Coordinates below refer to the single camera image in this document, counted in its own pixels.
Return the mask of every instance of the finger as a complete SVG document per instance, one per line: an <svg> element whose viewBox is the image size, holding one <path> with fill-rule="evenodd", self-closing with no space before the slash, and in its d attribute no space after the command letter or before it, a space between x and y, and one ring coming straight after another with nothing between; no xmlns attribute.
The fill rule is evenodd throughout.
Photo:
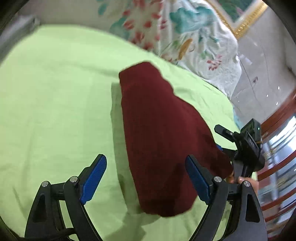
<svg viewBox="0 0 296 241"><path fill-rule="evenodd" d="M257 194L258 193L258 190L259 190L259 182L250 178L250 177L239 177L237 179L237 182L238 184L241 184L243 181L249 181L255 191L255 193Z"/></svg>
<svg viewBox="0 0 296 241"><path fill-rule="evenodd" d="M226 177L225 181L228 183L234 183L234 177L233 177L234 172L232 171L232 173Z"/></svg>
<svg viewBox="0 0 296 241"><path fill-rule="evenodd" d="M227 177L227 178L226 178L226 182L228 182L228 183L234 183L234 176L232 176L232 177Z"/></svg>

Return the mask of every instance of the red towel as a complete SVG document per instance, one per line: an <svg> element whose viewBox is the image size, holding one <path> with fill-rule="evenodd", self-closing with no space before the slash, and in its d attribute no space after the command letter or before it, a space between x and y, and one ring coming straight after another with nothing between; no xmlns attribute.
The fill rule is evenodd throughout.
<svg viewBox="0 0 296 241"><path fill-rule="evenodd" d="M197 193L185 158L193 154L225 178L233 170L229 157L217 148L197 110L176 97L150 63L132 66L119 78L129 167L142 210L163 217L189 210Z"/></svg>

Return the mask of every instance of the floral blanket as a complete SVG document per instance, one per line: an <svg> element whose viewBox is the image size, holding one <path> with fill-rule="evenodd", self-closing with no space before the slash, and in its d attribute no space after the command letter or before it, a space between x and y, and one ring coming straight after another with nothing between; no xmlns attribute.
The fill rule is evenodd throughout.
<svg viewBox="0 0 296 241"><path fill-rule="evenodd" d="M108 30L217 87L230 99L241 75L238 44L204 0L97 0Z"/></svg>

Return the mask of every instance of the green bed sheet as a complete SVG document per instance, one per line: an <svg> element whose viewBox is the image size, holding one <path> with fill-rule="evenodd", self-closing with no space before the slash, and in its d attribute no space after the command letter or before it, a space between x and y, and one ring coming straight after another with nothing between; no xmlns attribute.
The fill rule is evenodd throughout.
<svg viewBox="0 0 296 241"><path fill-rule="evenodd" d="M24 235L42 181L64 182L102 153L107 170L86 210L104 240L191 237L205 203L197 198L191 210L171 218L145 214L128 167L118 73L143 61L199 111L216 143L236 149L214 132L216 124L237 131L231 103L198 76L98 30L40 27L0 66L0 215L16 233ZM62 209L71 226L64 203ZM225 229L226 210L216 239Z"/></svg>

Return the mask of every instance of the metal screw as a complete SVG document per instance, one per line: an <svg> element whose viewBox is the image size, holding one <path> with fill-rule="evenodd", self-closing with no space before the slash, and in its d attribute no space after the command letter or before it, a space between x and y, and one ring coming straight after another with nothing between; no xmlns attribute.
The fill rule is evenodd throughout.
<svg viewBox="0 0 296 241"><path fill-rule="evenodd" d="M214 177L214 181L217 182L217 183L220 183L222 182L222 178L221 177Z"/></svg>
<svg viewBox="0 0 296 241"><path fill-rule="evenodd" d="M48 185L48 181L44 181L43 183L41 183L42 187L46 187Z"/></svg>
<svg viewBox="0 0 296 241"><path fill-rule="evenodd" d="M70 182L74 183L78 180L77 176L70 177Z"/></svg>
<svg viewBox="0 0 296 241"><path fill-rule="evenodd" d="M243 184L246 186L246 187L249 187L251 185L251 183L249 181L244 181Z"/></svg>

